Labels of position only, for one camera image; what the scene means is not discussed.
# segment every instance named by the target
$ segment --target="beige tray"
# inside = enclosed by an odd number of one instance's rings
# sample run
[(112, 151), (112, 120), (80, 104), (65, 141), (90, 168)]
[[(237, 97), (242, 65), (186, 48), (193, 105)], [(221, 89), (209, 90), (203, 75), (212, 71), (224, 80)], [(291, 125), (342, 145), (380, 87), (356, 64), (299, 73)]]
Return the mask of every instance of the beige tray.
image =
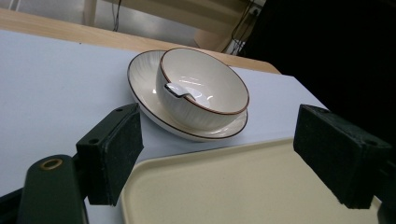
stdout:
[(292, 140), (227, 147), (136, 165), (121, 194), (126, 224), (377, 223), (341, 205)]

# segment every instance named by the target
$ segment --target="plate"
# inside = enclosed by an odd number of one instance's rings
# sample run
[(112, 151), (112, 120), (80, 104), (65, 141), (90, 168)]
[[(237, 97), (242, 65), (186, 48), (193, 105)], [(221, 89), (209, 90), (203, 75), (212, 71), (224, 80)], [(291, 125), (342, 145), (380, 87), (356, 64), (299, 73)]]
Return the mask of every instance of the plate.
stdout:
[(164, 50), (151, 50), (134, 57), (128, 66), (128, 81), (133, 97), (144, 114), (166, 131), (192, 141), (209, 142), (226, 139), (242, 132), (248, 111), (227, 126), (211, 131), (194, 130), (178, 124), (163, 108), (156, 92), (157, 70)]

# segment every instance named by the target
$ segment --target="cable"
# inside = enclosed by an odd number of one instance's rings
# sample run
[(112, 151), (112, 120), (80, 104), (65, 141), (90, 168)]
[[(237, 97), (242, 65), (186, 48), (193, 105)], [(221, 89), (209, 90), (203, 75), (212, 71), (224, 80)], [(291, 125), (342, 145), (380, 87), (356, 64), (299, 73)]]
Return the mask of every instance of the cable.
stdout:
[(238, 24), (237, 24), (237, 26), (235, 27), (235, 29), (233, 29), (233, 32), (232, 32), (232, 34), (231, 34), (231, 39), (233, 40), (234, 44), (233, 44), (233, 51), (231, 52), (231, 54), (234, 54), (234, 53), (235, 53), (235, 55), (238, 54), (238, 52), (239, 52), (239, 51), (242, 49), (242, 47), (243, 47), (243, 37), (244, 37), (246, 31), (248, 30), (248, 26), (247, 26), (247, 28), (245, 29), (245, 31), (242, 33), (242, 35), (240, 36), (240, 39), (239, 39), (239, 40), (237, 40), (237, 39), (235, 38), (235, 35), (236, 35), (236, 31), (239, 29), (239, 26), (241, 25), (242, 21), (244, 21), (245, 18), (246, 18), (246, 16), (248, 15), (248, 13), (249, 13), (250, 9), (252, 8), (253, 4), (254, 4), (254, 0), (252, 0), (252, 1), (249, 2), (249, 4), (247, 5), (247, 9), (245, 10), (245, 13), (242, 15), (241, 20), (238, 22)]
[(231, 34), (231, 39), (230, 39), (230, 41), (227, 43), (227, 45), (225, 46), (225, 48), (224, 48), (221, 52), (224, 52), (224, 51), (229, 47), (229, 45), (232, 43), (232, 41), (234, 41), (234, 46), (233, 46), (233, 47), (235, 48), (235, 43), (238, 42), (238, 41), (234, 38), (235, 33), (236, 33), (236, 31), (238, 30), (239, 26), (241, 25), (242, 21), (245, 19), (245, 17), (246, 17), (247, 14), (249, 13), (249, 11), (250, 11), (251, 7), (253, 6), (253, 4), (254, 4), (254, 0), (251, 0), (251, 1), (248, 2), (245, 11), (244, 11), (244, 13), (242, 14), (241, 19), (240, 19), (239, 22), (236, 24), (236, 26), (233, 28), (233, 32), (232, 32), (232, 34)]
[(119, 30), (119, 19), (120, 19), (120, 6), (121, 6), (121, 1), (119, 1), (119, 6), (117, 8), (117, 16), (114, 13), (114, 4), (111, 4), (111, 12), (113, 13), (113, 23), (114, 23), (114, 28), (113, 31), (117, 32)]

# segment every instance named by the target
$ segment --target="ceramic bowl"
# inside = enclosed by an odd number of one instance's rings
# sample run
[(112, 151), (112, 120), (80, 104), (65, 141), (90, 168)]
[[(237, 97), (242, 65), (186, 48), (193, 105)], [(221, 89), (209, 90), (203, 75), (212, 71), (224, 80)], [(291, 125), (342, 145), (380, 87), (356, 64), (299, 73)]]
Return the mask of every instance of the ceramic bowl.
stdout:
[(248, 89), (226, 64), (194, 49), (170, 49), (161, 57), (156, 89), (170, 116), (189, 128), (214, 130), (248, 108)]

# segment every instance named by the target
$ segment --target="metal screw hole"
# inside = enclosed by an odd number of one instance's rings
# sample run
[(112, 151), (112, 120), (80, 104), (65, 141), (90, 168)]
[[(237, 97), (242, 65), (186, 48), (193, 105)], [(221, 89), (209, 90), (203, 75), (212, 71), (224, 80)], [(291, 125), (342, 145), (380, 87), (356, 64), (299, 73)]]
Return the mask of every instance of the metal screw hole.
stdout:
[(50, 159), (41, 163), (40, 168), (45, 171), (53, 170), (62, 165), (63, 162), (61, 159)]

